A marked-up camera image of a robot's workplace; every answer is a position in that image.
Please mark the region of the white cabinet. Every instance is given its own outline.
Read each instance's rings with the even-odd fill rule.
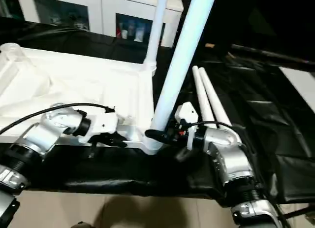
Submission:
[[[148,43],[157,0],[19,0],[27,21],[70,26]],[[172,47],[183,11],[181,0],[168,0],[161,35]]]

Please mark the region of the white plastic rod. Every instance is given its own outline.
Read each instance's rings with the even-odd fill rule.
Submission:
[[[191,0],[164,86],[159,97],[151,129],[164,130],[173,111],[189,65],[196,51],[215,0]],[[158,150],[161,144],[151,140],[146,146]]]
[[[157,68],[158,45],[163,27],[163,17],[166,5],[167,0],[158,0],[151,28],[147,55],[144,60],[145,68],[149,68],[152,71],[155,71]]]
[[[223,123],[226,123],[228,125],[232,125],[230,119],[228,118],[225,109],[222,106],[222,103],[216,93],[216,90],[214,89],[209,76],[206,73],[206,70],[204,68],[200,68],[198,70],[198,72],[200,73],[204,88],[207,92],[208,95],[208,99],[210,101],[211,107],[213,109],[213,112],[216,116],[216,119],[218,121],[221,121]]]
[[[193,72],[193,77],[195,79],[195,85],[196,85],[198,102],[199,102],[199,106],[200,106],[202,120],[203,121],[214,121],[215,118],[212,114],[211,106],[210,106],[205,88],[203,86],[198,67],[193,66],[192,72]],[[216,128],[216,125],[214,125],[214,124],[208,124],[206,126]]]

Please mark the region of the cable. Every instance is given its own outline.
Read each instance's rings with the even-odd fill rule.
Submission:
[[[100,105],[100,104],[95,104],[95,103],[70,103],[70,104],[64,104],[64,105],[60,105],[60,106],[54,106],[54,107],[50,107],[50,108],[47,108],[47,109],[44,109],[44,110],[41,110],[41,111],[37,111],[35,113],[32,113],[28,116],[25,116],[25,117],[22,117],[21,119],[11,123],[10,125],[4,127],[3,129],[0,130],[0,135],[3,134],[4,132],[8,131],[9,129],[11,129],[12,127],[34,117],[34,116],[38,116],[40,114],[43,114],[43,113],[46,113],[46,112],[49,112],[49,111],[54,111],[54,110],[58,110],[58,109],[62,109],[62,108],[67,108],[67,107],[72,107],[72,106],[94,106],[94,107],[99,107],[99,108],[103,108],[105,110],[108,109],[107,106],[103,106],[103,105]]]
[[[187,125],[189,127],[191,127],[191,126],[198,126],[198,125],[204,125],[204,124],[221,125],[221,126],[225,126],[225,127],[229,128],[229,129],[235,131],[232,126],[230,126],[230,125],[228,125],[226,123],[220,122],[220,121],[201,121],[201,122],[195,122],[195,123],[188,123]]]

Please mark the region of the floor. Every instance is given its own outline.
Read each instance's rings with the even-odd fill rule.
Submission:
[[[229,209],[205,199],[24,191],[18,200],[21,206],[9,228],[70,228],[79,221],[96,228],[237,227]],[[295,228],[312,227],[303,216],[290,222]]]

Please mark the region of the black plastic sheet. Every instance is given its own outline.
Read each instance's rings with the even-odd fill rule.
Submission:
[[[128,40],[66,31],[57,27],[0,19],[0,43],[141,63],[146,46]],[[160,48],[153,77],[156,104],[173,50]],[[315,200],[315,114],[278,68],[204,66],[254,168],[278,202]],[[189,71],[177,105],[191,101],[199,109]],[[1,144],[0,149],[8,147]],[[56,146],[32,178],[32,190],[76,193],[204,197],[224,204],[224,194],[209,156],[179,163],[165,154],[138,149]]]

